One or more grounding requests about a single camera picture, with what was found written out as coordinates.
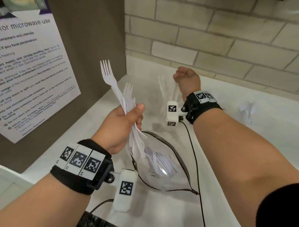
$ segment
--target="hand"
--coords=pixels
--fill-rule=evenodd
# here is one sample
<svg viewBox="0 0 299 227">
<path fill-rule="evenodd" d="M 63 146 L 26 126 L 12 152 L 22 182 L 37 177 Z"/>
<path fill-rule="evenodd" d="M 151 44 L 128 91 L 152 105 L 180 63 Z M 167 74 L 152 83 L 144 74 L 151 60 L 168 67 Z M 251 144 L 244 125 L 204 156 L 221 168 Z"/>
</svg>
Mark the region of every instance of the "hand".
<svg viewBox="0 0 299 227">
<path fill-rule="evenodd" d="M 184 102 L 189 94 L 201 90 L 200 78 L 192 69 L 179 67 L 173 75 L 173 79 L 179 84 Z"/>
<path fill-rule="evenodd" d="M 138 129 L 141 130 L 144 108 L 143 104 L 138 104 L 126 115 L 121 106 L 115 108 L 108 114 L 91 140 L 112 155 L 119 153 L 125 147 L 135 122 Z"/>
</svg>

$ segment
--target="brick wall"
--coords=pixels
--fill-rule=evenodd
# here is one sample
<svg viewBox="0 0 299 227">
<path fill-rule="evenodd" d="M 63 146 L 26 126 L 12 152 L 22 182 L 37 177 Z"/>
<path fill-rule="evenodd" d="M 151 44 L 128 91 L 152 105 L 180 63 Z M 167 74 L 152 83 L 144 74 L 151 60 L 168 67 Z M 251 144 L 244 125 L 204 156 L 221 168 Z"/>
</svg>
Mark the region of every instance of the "brick wall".
<svg viewBox="0 0 299 227">
<path fill-rule="evenodd" d="M 125 0 L 125 13 L 127 55 L 299 101 L 299 0 Z"/>
</svg>

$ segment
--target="poster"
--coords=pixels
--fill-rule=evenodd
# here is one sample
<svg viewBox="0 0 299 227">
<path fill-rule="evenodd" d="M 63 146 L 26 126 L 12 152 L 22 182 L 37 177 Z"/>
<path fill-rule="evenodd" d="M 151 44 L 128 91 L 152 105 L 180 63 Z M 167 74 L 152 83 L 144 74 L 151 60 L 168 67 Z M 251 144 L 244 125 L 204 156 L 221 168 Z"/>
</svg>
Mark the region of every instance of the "poster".
<svg viewBox="0 0 299 227">
<path fill-rule="evenodd" d="M 46 0 L 0 0 L 0 133 L 16 143 L 80 95 Z"/>
</svg>

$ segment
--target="forearm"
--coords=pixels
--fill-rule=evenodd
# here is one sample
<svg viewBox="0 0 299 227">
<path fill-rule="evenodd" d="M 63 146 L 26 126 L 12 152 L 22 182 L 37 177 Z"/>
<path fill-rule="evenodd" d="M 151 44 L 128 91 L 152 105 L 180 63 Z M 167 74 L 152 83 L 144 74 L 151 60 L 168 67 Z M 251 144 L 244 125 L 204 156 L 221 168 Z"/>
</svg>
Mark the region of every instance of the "forearm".
<svg viewBox="0 0 299 227">
<path fill-rule="evenodd" d="M 75 227 L 90 197 L 69 189 L 48 174 L 0 211 L 1 225 Z"/>
<path fill-rule="evenodd" d="M 220 109 L 203 113 L 194 132 L 242 226 L 275 189 L 299 182 L 298 171 L 267 140 Z"/>
</svg>

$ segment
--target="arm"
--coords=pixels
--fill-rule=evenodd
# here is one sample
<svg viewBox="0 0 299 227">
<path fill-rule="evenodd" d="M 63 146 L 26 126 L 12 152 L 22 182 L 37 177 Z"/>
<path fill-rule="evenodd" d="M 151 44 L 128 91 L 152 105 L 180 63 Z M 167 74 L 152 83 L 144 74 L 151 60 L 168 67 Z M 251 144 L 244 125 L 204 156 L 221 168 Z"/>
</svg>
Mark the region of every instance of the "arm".
<svg viewBox="0 0 299 227">
<path fill-rule="evenodd" d="M 110 154 L 119 153 L 135 122 L 141 130 L 143 111 L 144 105 L 141 104 L 124 115 L 119 106 L 111 111 L 91 139 Z M 69 189 L 48 174 L 0 211 L 0 223 L 5 227 L 75 227 L 90 198 Z"/>
<path fill-rule="evenodd" d="M 174 79 L 184 101 L 201 89 L 191 69 L 180 67 Z M 206 111 L 193 129 L 242 227 L 255 226 L 257 209 L 269 193 L 299 182 L 299 171 L 272 144 L 224 111 Z"/>
</svg>

